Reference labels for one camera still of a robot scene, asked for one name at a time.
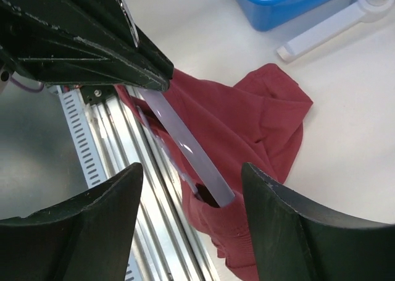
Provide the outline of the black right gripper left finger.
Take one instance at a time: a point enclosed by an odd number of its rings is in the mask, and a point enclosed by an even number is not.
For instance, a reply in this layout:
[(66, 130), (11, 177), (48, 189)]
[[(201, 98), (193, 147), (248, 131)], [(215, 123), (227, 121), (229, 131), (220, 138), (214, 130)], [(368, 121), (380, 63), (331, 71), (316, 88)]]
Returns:
[(66, 201), (1, 220), (1, 280), (125, 280), (142, 186), (136, 162)]

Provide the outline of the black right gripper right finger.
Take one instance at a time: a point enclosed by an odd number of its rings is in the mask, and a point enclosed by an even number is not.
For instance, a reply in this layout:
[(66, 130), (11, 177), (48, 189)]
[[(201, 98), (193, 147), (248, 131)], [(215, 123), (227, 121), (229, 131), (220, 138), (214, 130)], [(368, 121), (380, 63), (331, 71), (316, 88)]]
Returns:
[(319, 204), (251, 163), (244, 204), (259, 280), (394, 280), (394, 225)]

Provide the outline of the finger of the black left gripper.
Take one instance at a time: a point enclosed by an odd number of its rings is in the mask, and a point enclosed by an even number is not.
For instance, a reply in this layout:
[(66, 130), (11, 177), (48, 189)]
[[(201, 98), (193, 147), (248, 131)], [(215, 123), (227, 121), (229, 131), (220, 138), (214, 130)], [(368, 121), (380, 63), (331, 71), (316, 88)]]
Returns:
[(170, 62), (116, 0), (1, 0), (1, 63), (52, 85), (166, 91)]
[(57, 50), (47, 79), (171, 79), (174, 66), (136, 26), (139, 46), (116, 0), (51, 0)]

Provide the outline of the red tank top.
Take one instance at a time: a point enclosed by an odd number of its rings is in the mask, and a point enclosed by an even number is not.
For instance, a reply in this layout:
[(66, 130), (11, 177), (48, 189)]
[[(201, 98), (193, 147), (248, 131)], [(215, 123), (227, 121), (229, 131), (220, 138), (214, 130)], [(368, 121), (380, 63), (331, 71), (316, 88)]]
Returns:
[(241, 168), (250, 162), (284, 183), (302, 143), (303, 120), (312, 100), (276, 64), (247, 74), (235, 86), (175, 70), (164, 97), (221, 173), (235, 200), (221, 208), (148, 104), (117, 85), (120, 99), (139, 122), (148, 122), (170, 157), (197, 186), (181, 183), (182, 208), (190, 225), (210, 236), (217, 256), (241, 280), (259, 278), (244, 206)]

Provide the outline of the lilac hanger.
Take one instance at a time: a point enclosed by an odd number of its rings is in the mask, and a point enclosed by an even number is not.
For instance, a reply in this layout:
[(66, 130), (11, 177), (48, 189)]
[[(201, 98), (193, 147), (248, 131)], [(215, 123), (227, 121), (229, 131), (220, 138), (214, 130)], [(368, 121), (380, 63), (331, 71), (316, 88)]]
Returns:
[[(125, 0), (116, 1), (127, 21), (131, 37), (133, 38), (133, 43), (138, 47), (139, 36), (128, 6)], [(198, 177), (202, 180), (215, 202), (221, 208), (229, 205), (234, 200), (235, 194), (214, 166), (213, 162), (210, 160), (201, 145), (188, 130), (187, 126), (164, 98), (163, 94), (158, 91), (142, 88), (137, 88), (137, 90), (151, 110), (155, 113), (156, 117), (164, 126), (168, 134), (172, 137), (173, 141), (177, 144), (178, 148), (188, 160), (195, 173), (197, 173)], [(194, 195), (201, 199), (198, 194), (198, 189), (192, 182), (191, 178), (180, 171), (180, 168), (176, 166), (173, 159), (169, 158), (169, 160), (172, 165), (175, 166), (176, 170), (179, 171), (181, 178), (187, 181)]]

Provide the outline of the blue plastic bin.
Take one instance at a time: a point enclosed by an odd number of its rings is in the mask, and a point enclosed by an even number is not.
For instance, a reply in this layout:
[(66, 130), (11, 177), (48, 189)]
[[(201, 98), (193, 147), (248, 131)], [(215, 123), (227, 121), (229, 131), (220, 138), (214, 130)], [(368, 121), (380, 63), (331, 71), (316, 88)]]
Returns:
[(331, 0), (236, 0), (252, 28), (269, 31)]

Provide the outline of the white garment rack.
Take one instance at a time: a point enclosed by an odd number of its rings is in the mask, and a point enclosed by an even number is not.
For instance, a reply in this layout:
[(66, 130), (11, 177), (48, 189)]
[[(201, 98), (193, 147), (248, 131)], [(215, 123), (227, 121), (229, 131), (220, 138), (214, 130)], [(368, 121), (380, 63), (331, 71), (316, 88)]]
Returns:
[(382, 19), (392, 7), (394, 0), (355, 0), (341, 11), (280, 46), (277, 54), (283, 61), (292, 62), (358, 23), (372, 23)]

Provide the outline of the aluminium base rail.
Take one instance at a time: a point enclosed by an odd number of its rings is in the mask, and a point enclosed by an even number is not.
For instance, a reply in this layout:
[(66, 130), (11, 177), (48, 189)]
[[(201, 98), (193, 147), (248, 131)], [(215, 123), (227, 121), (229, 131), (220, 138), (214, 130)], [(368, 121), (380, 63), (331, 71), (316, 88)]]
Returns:
[(103, 172), (89, 170), (91, 181), (134, 162), (144, 169), (126, 280), (219, 280), (201, 237), (183, 214), (178, 176), (153, 137), (113, 87), (83, 87), (80, 95)]

